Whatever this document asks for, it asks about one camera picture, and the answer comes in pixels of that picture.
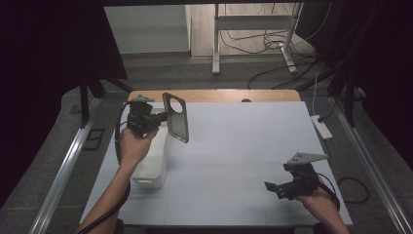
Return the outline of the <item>person's left hand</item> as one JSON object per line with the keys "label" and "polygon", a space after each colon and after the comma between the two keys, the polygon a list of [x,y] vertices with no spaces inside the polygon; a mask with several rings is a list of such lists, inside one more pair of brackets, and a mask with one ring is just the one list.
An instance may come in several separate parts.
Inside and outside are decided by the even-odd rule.
{"label": "person's left hand", "polygon": [[133,171],[149,152],[151,142],[159,129],[144,136],[137,136],[131,129],[121,131],[121,164],[122,170]]}

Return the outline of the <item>person's right hand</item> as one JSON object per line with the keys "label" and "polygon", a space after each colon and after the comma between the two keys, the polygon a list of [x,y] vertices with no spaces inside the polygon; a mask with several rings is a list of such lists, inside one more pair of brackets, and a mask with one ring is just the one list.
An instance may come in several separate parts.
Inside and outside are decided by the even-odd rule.
{"label": "person's right hand", "polygon": [[309,196],[296,196],[295,200],[302,203],[304,208],[317,219],[338,214],[330,195],[321,188]]}

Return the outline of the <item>aluminium rail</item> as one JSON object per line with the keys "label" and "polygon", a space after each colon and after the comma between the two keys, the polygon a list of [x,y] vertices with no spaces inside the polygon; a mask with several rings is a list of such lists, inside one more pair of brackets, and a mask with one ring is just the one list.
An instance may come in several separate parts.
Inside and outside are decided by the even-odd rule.
{"label": "aluminium rail", "polygon": [[57,204],[62,196],[62,193],[67,185],[68,180],[73,172],[81,150],[85,144],[86,138],[94,124],[95,115],[102,102],[101,97],[94,97],[88,105],[90,117],[87,122],[77,131],[72,140],[69,149],[60,165],[56,177],[50,187],[50,190],[36,215],[28,234],[45,234],[52,217],[56,211]]}
{"label": "aluminium rail", "polygon": [[344,107],[342,104],[335,100],[333,97],[329,98],[329,101],[334,107],[334,112],[338,116],[342,126],[344,127],[346,133],[349,135],[353,146],[356,149],[357,156],[365,168],[375,190],[380,197],[387,213],[389,214],[397,232],[399,234],[413,234],[413,224],[411,224],[405,215],[400,203],[396,199],[391,188],[382,176],[379,168],[373,160],[372,155],[367,149],[366,145],[362,141],[362,138],[357,132],[355,127],[350,125],[350,122],[346,119],[344,114]]}

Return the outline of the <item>white table board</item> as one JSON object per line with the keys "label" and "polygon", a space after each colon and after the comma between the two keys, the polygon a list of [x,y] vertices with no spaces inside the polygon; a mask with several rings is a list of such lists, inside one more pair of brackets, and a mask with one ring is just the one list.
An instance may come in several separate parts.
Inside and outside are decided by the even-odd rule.
{"label": "white table board", "polygon": [[169,138],[166,181],[131,188],[119,217],[127,224],[192,227],[302,227],[315,219],[265,184],[292,179],[283,168],[298,152],[321,154],[302,101],[190,102],[189,140]]}

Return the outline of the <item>white metal desk frame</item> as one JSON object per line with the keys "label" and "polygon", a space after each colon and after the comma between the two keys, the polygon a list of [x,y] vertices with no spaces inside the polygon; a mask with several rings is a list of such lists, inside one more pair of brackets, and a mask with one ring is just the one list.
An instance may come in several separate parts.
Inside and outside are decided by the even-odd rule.
{"label": "white metal desk frame", "polygon": [[299,18],[302,3],[296,3],[290,16],[220,16],[219,5],[214,5],[214,27],[213,27],[213,53],[212,53],[212,73],[217,75],[220,72],[219,55],[219,32],[221,30],[287,30],[284,43],[281,46],[282,56],[291,74],[298,72],[294,64],[289,49],[293,33]]}

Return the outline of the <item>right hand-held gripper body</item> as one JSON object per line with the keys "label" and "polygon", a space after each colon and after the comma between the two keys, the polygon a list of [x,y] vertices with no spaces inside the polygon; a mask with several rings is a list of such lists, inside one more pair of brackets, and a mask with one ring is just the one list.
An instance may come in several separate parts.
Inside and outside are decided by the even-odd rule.
{"label": "right hand-held gripper body", "polygon": [[292,200],[296,196],[312,195],[319,187],[319,176],[312,163],[327,159],[325,154],[297,152],[286,163],[293,165],[291,173],[293,180],[277,185],[276,192],[280,199]]}

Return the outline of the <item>white power strip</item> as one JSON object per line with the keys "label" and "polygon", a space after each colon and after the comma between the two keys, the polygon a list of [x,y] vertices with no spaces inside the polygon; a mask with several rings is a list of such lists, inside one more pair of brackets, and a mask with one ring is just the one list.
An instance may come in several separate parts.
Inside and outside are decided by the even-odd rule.
{"label": "white power strip", "polygon": [[326,127],[322,118],[319,115],[313,115],[311,117],[311,120],[322,139],[332,138],[332,133],[330,132],[330,130],[328,130],[328,128]]}

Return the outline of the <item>black metal stand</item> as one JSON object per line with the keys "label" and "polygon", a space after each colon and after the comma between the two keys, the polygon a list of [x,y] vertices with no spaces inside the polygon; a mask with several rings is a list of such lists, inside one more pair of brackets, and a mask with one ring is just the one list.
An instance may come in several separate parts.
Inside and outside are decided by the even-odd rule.
{"label": "black metal stand", "polygon": [[81,129],[84,129],[92,119],[92,114],[89,107],[89,91],[95,98],[103,98],[105,89],[101,81],[107,81],[112,85],[130,94],[133,88],[119,79],[111,78],[102,72],[95,72],[92,75],[83,75],[80,77],[80,98],[81,98]]}
{"label": "black metal stand", "polygon": [[344,93],[344,116],[351,127],[356,125],[354,121],[356,91],[355,78],[351,72],[337,72],[327,87],[327,93],[330,97],[337,98],[341,93]]}

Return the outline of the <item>white plastic storage box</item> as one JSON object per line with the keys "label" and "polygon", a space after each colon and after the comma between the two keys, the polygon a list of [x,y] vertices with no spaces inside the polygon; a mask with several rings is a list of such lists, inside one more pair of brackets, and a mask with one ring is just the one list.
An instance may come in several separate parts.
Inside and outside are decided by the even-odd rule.
{"label": "white plastic storage box", "polygon": [[166,152],[168,135],[168,127],[159,127],[149,152],[133,172],[131,178],[139,187],[157,189],[163,186],[168,165]]}

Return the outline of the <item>dark floor frame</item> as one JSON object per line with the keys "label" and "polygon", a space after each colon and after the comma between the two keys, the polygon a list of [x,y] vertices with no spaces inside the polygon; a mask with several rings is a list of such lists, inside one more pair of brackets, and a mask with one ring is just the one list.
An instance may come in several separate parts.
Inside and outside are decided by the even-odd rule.
{"label": "dark floor frame", "polygon": [[91,129],[83,146],[85,151],[97,151],[103,140],[104,129]]}

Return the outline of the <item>wooden table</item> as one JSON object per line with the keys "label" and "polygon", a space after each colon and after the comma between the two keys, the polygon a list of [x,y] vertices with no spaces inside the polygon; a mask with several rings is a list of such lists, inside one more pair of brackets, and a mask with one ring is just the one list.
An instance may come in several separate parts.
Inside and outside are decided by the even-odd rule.
{"label": "wooden table", "polygon": [[169,90],[169,94],[184,99],[186,102],[252,102],[300,101],[294,90]]}

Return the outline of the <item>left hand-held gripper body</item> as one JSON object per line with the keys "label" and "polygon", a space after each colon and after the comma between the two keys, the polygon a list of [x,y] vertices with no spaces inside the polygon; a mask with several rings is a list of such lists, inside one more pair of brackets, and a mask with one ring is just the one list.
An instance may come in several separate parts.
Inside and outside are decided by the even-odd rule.
{"label": "left hand-held gripper body", "polygon": [[127,116],[127,127],[139,137],[159,129],[159,121],[163,120],[159,113],[152,112],[151,102],[153,101],[152,98],[143,95],[138,95],[128,101],[130,112]]}

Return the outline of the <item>black curtain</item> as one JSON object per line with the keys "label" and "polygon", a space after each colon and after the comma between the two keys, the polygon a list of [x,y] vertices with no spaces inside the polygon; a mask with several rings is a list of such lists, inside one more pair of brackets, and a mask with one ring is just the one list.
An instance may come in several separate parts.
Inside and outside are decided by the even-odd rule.
{"label": "black curtain", "polygon": [[373,4],[382,7],[351,59],[352,78],[366,94],[363,108],[372,122],[413,168],[413,0],[306,2],[296,34],[324,61],[337,63]]}
{"label": "black curtain", "polygon": [[0,0],[0,209],[45,141],[68,91],[126,77],[103,6]]}

